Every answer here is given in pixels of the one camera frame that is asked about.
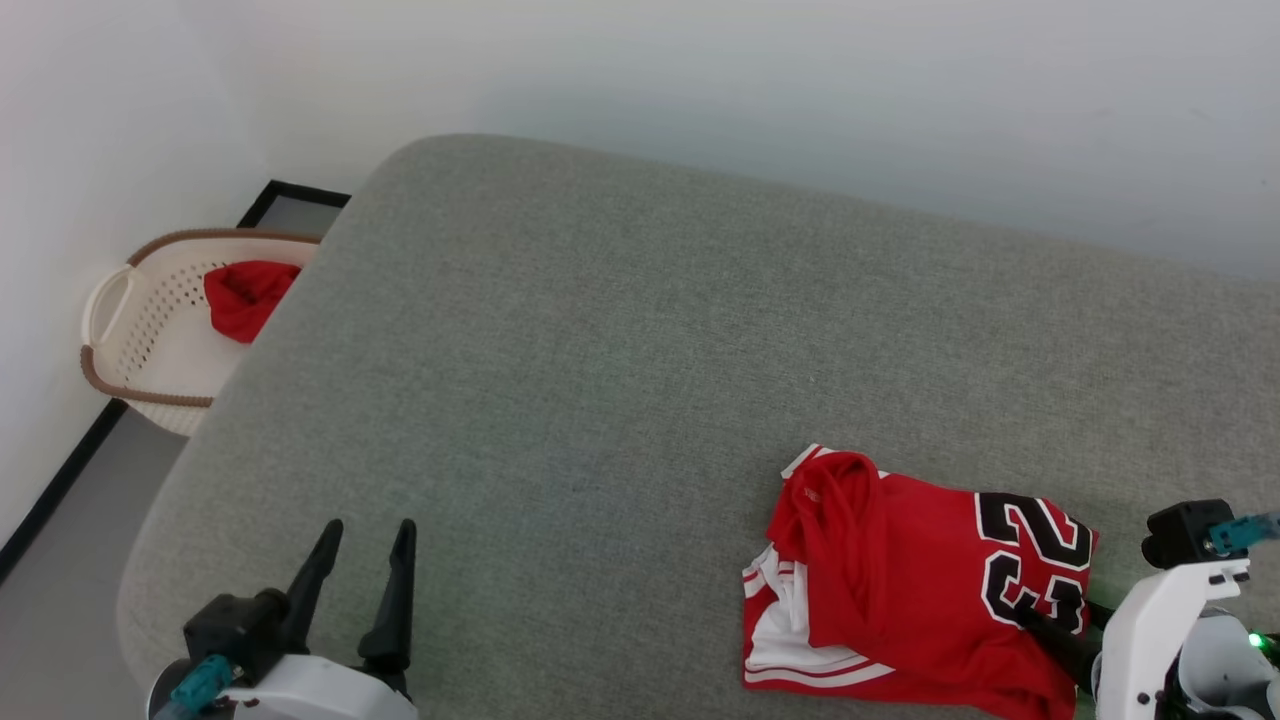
folded jersey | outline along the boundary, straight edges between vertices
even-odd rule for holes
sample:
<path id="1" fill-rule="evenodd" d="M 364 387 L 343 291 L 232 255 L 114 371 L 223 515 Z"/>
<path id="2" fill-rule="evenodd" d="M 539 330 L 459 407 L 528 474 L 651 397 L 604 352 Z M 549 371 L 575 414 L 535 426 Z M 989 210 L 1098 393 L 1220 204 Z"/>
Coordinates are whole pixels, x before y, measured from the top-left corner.
<path id="1" fill-rule="evenodd" d="M 1097 536 L 1052 503 L 810 446 L 742 571 L 749 688 L 1069 720 L 1075 687 L 1018 625 L 1084 630 Z"/>

jersey number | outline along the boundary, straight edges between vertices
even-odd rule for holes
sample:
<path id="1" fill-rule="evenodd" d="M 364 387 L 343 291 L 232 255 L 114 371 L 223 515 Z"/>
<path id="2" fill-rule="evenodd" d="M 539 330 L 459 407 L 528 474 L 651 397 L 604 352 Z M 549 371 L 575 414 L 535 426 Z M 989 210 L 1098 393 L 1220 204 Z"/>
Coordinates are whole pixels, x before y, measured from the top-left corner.
<path id="1" fill-rule="evenodd" d="M 1021 528 L 1030 536 L 1036 555 L 1048 565 L 1066 570 L 1087 570 L 1093 552 L 1089 529 L 1066 518 L 1066 528 L 1059 528 L 1043 500 L 1005 492 L 974 493 L 978 514 L 978 534 L 983 539 L 1019 547 Z M 1020 520 L 1020 527 L 1014 516 Z M 1052 603 L 1050 620 L 1060 628 L 1079 633 L 1084 629 L 1084 588 L 1071 578 L 1052 575 L 1043 594 L 1021 583 L 1023 561 L 1014 553 L 997 550 L 987 557 L 982 583 L 982 602 L 991 616 L 1000 623 L 1021 626 L 1020 612 L 1036 607 L 1043 597 Z M 1018 594 L 1012 596 L 1012 588 Z"/>

red cloth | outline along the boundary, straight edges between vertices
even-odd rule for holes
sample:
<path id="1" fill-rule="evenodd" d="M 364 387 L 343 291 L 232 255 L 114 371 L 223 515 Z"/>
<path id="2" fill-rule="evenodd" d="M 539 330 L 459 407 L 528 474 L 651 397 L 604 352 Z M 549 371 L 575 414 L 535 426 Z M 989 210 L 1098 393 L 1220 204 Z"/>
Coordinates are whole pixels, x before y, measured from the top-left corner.
<path id="1" fill-rule="evenodd" d="M 253 342 L 301 272 L 297 265 L 250 260 L 205 273 L 214 329 L 234 341 Z"/>
<path id="2" fill-rule="evenodd" d="M 1073 682 L 1010 619 L 1015 603 L 1034 602 L 1071 632 L 1088 623 L 1097 536 L 1053 505 L 879 478 L 855 452 L 810 455 L 783 486 L 768 537 L 780 559 L 808 565 L 809 644 L 849 647 L 893 671 L 842 687 L 749 687 L 1073 717 Z M 748 653 L 751 616 L 773 593 L 760 597 L 748 602 Z"/>

laundry basket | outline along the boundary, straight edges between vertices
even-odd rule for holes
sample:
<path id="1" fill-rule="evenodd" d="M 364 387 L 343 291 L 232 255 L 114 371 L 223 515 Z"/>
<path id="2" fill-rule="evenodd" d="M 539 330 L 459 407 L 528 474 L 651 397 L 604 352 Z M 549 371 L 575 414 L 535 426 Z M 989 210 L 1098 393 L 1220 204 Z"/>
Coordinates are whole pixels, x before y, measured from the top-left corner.
<path id="1" fill-rule="evenodd" d="M 81 323 L 81 369 L 168 430 L 189 436 L 248 348 L 214 329 L 205 273 L 244 260 L 305 266 L 317 237 L 198 229 L 147 243 L 108 275 Z"/>

gray fabric cushion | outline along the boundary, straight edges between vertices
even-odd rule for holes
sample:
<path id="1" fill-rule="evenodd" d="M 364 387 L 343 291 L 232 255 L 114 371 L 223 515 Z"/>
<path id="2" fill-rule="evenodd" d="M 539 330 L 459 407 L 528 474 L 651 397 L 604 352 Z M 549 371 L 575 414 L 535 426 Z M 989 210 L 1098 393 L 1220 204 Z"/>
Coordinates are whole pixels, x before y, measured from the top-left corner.
<path id="1" fill-rule="evenodd" d="M 125 655 L 150 683 L 195 610 L 285 585 L 338 516 L 311 644 L 355 661 L 408 516 L 428 716 L 916 716 L 740 687 L 739 571 L 810 441 L 1055 500 L 1101 532 L 1115 601 L 1151 571 L 1149 512 L 1280 505 L 1280 292 L 557 145 L 416 142 L 168 479 Z M 1280 555 L 1256 565 L 1235 607 L 1275 628 Z"/>

